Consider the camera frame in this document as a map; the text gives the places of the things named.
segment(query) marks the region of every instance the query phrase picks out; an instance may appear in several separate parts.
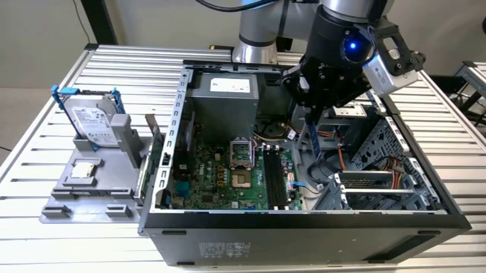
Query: ram slot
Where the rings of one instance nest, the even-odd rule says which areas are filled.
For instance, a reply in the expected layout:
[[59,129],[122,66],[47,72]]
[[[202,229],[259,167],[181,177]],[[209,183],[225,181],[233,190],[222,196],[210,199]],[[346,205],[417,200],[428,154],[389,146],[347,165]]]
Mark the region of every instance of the ram slot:
[[283,181],[279,150],[263,151],[265,180],[267,183],[269,209],[287,206],[286,185]]

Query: motherboard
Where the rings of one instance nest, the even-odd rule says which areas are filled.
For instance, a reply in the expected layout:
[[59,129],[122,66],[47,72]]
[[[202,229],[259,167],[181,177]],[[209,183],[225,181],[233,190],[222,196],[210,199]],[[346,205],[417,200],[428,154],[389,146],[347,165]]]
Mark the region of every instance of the motherboard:
[[[278,172],[275,180],[283,189],[281,198],[285,209],[302,209],[299,189],[293,188],[297,181],[291,153],[282,148],[271,149],[278,156]],[[269,166],[265,147],[254,147],[253,143],[237,143],[231,146],[197,145],[193,157],[193,171],[187,181],[177,182],[175,209],[245,209],[267,210],[271,206],[271,195],[275,185],[269,187]],[[251,162],[253,166],[238,166],[235,162]]]

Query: slotted aluminum surface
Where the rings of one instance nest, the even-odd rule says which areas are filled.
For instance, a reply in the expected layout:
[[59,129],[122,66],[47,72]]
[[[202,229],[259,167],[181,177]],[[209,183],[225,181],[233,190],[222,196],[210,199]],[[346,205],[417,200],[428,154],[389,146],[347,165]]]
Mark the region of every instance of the slotted aluminum surface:
[[486,97],[486,63],[465,61],[457,75],[462,76],[481,96]]
[[[142,135],[143,114],[167,128],[183,59],[229,61],[229,51],[100,46],[84,51],[62,86],[123,94]],[[295,64],[301,54],[279,56]],[[476,129],[428,75],[392,99],[428,153],[473,230],[398,265],[187,268],[186,271],[484,272],[486,270],[486,149]],[[75,132],[52,100],[0,167],[0,272],[181,272],[169,268],[137,224],[42,224],[38,220],[68,161]]]

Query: case label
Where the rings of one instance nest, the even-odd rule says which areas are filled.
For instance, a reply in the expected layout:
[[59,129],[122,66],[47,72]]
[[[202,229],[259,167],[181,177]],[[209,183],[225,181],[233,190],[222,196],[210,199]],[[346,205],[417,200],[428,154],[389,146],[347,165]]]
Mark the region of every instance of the case label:
[[250,242],[201,242],[199,251],[203,258],[247,258]]

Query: gray floor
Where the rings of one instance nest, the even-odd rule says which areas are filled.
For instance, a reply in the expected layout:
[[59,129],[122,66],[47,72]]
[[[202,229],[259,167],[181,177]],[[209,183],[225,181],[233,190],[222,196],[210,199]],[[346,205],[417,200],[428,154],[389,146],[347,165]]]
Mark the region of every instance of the gray floor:
[[[48,98],[48,88],[0,88],[0,146],[14,148]],[[7,156],[0,149],[0,164]]]

